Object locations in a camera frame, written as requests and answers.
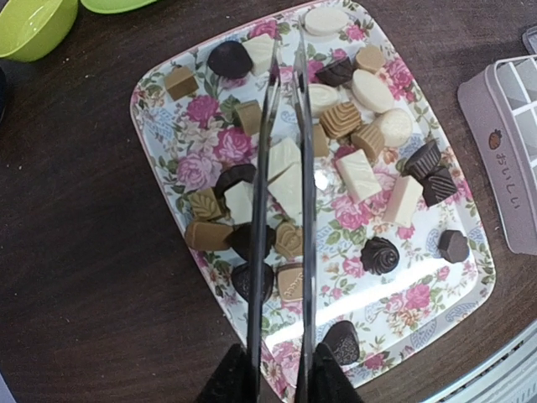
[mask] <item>floral tray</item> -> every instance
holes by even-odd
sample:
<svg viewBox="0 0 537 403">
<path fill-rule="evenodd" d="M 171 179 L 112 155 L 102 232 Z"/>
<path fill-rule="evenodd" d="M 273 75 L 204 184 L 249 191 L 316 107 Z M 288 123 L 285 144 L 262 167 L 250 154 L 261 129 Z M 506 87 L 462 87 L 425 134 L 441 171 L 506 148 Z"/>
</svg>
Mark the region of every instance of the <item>floral tray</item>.
<svg viewBox="0 0 537 403">
<path fill-rule="evenodd" d="M 241 80 L 219 80 L 206 59 L 216 44 L 229 39 L 243 41 L 269 34 L 283 43 L 281 65 L 284 101 L 274 127 L 275 141 L 298 135 L 289 105 L 291 65 L 301 17 L 319 6 L 337 7 L 350 17 L 338 36 L 317 39 L 306 36 L 310 76 L 335 58 L 354 56 L 365 44 L 380 47 L 387 64 L 379 76 L 396 99 L 396 106 L 415 118 L 414 134 L 398 149 L 386 148 L 375 165 L 383 191 L 360 205 L 351 202 L 333 162 L 352 152 L 349 145 L 331 144 L 331 155 L 318 159 L 318 339 L 335 322 L 347 319 L 356 326 L 361 359 L 345 367 L 352 384 L 359 386 L 393 368 L 452 329 L 475 311 L 491 294 L 495 271 L 481 219 L 461 167 L 441 126 L 420 88 L 383 31 L 369 13 L 349 0 L 325 0 L 291 8 L 282 13 L 234 29 L 165 61 L 149 71 L 136 85 L 131 115 L 175 221 L 184 233 L 192 220 L 187 196 L 215 185 L 227 167 L 255 158 L 255 138 L 232 123 L 233 106 L 257 99 L 262 104 L 268 75 L 248 75 Z M 164 76 L 174 66 L 187 65 L 196 72 L 200 89 L 192 97 L 173 102 L 164 89 Z M 362 110 L 366 122 L 373 113 Z M 395 178 L 406 159 L 427 139 L 436 139 L 442 163 L 448 165 L 458 193 L 427 208 L 422 201 L 411 228 L 397 228 L 382 220 Z M 282 218 L 278 206 L 268 207 L 273 228 Z M 459 229 L 469 238 L 471 253 L 460 264 L 440 259 L 437 242 L 445 229 Z M 380 235 L 400 252 L 399 267 L 382 276 L 364 271 L 360 250 L 368 238 Z M 233 267 L 242 263 L 232 251 L 200 253 L 194 259 L 216 300 L 243 342 L 247 334 L 247 303 L 230 282 Z M 283 258 L 272 252 L 268 263 L 278 266 Z M 283 303 L 275 290 L 263 307 L 262 371 L 276 394 L 291 401 L 299 365 L 301 304 Z"/>
</svg>

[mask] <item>tongs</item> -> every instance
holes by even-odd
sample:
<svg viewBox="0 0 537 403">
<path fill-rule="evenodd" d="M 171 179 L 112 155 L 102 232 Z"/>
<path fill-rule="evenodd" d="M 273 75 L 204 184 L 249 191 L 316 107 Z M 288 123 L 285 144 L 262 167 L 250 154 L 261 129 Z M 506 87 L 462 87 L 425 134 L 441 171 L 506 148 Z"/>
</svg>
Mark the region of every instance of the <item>tongs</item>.
<svg viewBox="0 0 537 403">
<path fill-rule="evenodd" d="M 250 245 L 250 292 L 246 351 L 233 345 L 198 396 L 198 403 L 257 403 L 261 365 L 261 319 L 263 315 L 263 264 L 267 223 L 269 147 L 280 101 L 279 42 L 274 41 L 268 87 L 259 131 L 258 170 L 254 181 L 252 237 Z M 302 220 L 304 239 L 303 325 L 299 378 L 295 403 L 362 402 L 343 374 L 330 349 L 315 340 L 316 313 L 316 213 L 313 123 L 308 90 L 308 67 L 304 35 L 300 30 L 292 81 L 292 102 L 300 129 L 302 154 Z"/>
</svg>

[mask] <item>rectangular white chocolate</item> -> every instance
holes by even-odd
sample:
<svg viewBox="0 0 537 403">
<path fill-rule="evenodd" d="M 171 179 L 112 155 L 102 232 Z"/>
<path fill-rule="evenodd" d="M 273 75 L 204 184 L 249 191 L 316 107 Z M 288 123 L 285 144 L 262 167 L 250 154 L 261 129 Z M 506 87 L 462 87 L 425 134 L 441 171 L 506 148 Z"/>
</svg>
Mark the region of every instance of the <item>rectangular white chocolate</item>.
<svg viewBox="0 0 537 403">
<path fill-rule="evenodd" d="M 412 176 L 397 178 L 394 192 L 386 206 L 384 221 L 409 228 L 422 192 L 423 186 Z"/>
<path fill-rule="evenodd" d="M 363 149 L 340 158 L 336 161 L 336 167 L 355 203 L 362 202 L 382 190 Z"/>
<path fill-rule="evenodd" d="M 272 58 L 274 39 L 269 34 L 263 34 L 242 42 L 253 62 L 252 73 L 260 76 L 269 71 Z"/>
<path fill-rule="evenodd" d="M 270 148 L 268 154 L 268 181 L 272 181 L 292 164 L 299 164 L 301 161 L 299 147 L 293 139 L 286 137 Z"/>
<path fill-rule="evenodd" d="M 302 217 L 302 169 L 300 164 L 292 164 L 276 181 L 268 185 L 268 191 L 290 218 L 300 222 Z"/>
<path fill-rule="evenodd" d="M 252 221 L 253 185 L 251 183 L 238 182 L 224 192 L 224 197 L 235 225 Z"/>
</svg>

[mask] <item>green plate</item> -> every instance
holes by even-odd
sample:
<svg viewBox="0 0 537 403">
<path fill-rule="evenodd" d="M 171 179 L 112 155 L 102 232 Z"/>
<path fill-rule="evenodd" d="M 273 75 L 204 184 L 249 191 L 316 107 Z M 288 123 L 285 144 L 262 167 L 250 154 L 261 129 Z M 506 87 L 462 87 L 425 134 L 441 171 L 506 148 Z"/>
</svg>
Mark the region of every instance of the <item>green plate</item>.
<svg viewBox="0 0 537 403">
<path fill-rule="evenodd" d="M 116 14 L 135 10 L 158 0 L 81 0 L 84 7 L 93 13 Z"/>
</svg>

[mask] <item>dark wooden table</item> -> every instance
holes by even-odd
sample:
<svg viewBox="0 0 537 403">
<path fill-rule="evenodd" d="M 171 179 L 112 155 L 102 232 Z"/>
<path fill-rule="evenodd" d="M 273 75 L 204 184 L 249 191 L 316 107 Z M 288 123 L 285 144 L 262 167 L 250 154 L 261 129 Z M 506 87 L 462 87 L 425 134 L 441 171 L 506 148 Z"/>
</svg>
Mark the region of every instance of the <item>dark wooden table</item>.
<svg viewBox="0 0 537 403">
<path fill-rule="evenodd" d="M 0 62 L 13 86 L 0 126 L 0 371 L 18 401 L 192 402 L 237 341 L 170 216 L 128 102 L 160 61 L 298 3 L 162 0 L 116 16 L 81 9 L 45 59 Z M 508 251 L 456 100 L 458 85 L 487 64 L 525 53 L 520 35 L 537 23 L 537 4 L 441 3 L 363 1 L 459 156 L 498 282 L 455 330 L 363 386 L 370 403 L 423 400 L 537 316 L 537 259 Z M 268 387 L 264 395 L 277 401 Z"/>
</svg>

